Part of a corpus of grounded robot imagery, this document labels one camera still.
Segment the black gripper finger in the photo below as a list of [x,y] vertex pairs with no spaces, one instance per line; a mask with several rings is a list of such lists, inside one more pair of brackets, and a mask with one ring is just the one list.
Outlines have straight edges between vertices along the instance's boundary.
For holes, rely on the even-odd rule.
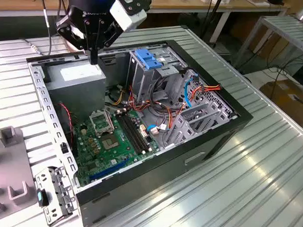
[[109,25],[102,19],[99,20],[97,38],[95,40],[95,50],[93,55],[94,65],[98,63],[99,51],[104,48],[110,47],[121,34],[122,28],[115,20]]
[[56,22],[57,32],[78,50],[84,50],[91,65],[94,64],[93,22],[87,13],[75,6]]

